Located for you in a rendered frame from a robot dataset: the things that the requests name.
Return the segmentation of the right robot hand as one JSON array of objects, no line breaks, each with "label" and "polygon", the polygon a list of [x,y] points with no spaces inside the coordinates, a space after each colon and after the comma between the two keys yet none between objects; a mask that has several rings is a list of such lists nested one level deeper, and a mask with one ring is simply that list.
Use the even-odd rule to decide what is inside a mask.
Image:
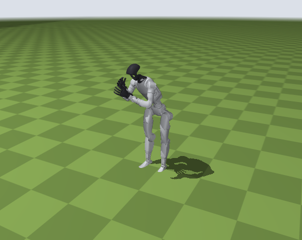
[{"label": "right robot hand", "polygon": [[[119,81],[117,82],[118,86],[120,86],[123,90],[124,90],[124,87],[122,85],[125,86],[125,80],[126,78],[123,80],[124,77],[120,78]],[[127,87],[125,86],[125,88],[127,89]]]}]

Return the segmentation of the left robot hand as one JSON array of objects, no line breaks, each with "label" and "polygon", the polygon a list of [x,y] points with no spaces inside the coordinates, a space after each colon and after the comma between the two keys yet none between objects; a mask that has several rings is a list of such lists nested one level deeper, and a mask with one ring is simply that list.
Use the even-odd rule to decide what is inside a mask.
[{"label": "left robot hand", "polygon": [[[118,86],[118,85],[117,85]],[[124,87],[124,89],[122,89],[120,86],[118,86],[120,89],[118,89],[117,87],[115,87],[117,90],[119,90],[119,91],[117,91],[116,89],[114,89],[116,92],[118,92],[118,93],[116,93],[116,92],[114,92],[116,95],[119,95],[119,96],[121,96],[121,97],[126,97],[127,99],[130,97],[130,95],[132,95],[133,96],[133,94],[131,94],[131,93],[129,93],[127,90],[126,90],[126,88],[125,88],[125,86],[124,85],[122,85],[123,87]]]}]

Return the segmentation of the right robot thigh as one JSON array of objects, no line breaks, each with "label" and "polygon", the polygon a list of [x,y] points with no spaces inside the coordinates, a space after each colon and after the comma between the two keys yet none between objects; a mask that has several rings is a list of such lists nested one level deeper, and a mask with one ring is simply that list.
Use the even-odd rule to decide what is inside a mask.
[{"label": "right robot thigh", "polygon": [[146,108],[144,112],[144,119],[143,119],[143,127],[145,136],[148,138],[149,141],[154,141],[156,138],[155,134],[152,133],[152,126],[153,126],[153,118],[154,115],[152,108]]}]

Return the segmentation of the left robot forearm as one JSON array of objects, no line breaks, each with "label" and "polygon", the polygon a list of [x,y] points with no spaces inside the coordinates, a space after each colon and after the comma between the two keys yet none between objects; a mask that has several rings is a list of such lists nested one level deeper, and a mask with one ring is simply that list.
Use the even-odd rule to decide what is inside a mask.
[{"label": "left robot forearm", "polygon": [[143,99],[139,99],[136,96],[130,95],[130,97],[128,99],[130,99],[132,102],[138,104],[140,107],[149,108],[151,106],[150,102],[144,101]]}]

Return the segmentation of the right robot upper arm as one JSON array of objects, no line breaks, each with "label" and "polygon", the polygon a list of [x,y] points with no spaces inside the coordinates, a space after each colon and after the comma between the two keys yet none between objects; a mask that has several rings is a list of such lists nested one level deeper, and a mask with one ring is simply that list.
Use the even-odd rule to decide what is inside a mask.
[{"label": "right robot upper arm", "polygon": [[[129,85],[129,88],[128,88],[128,92],[131,93],[131,94],[134,92],[134,90],[135,90],[135,88],[136,88],[134,82],[135,82],[135,80],[132,79],[132,80],[130,81],[130,85]],[[129,101],[129,99],[125,99],[125,100],[126,100],[126,101]]]}]

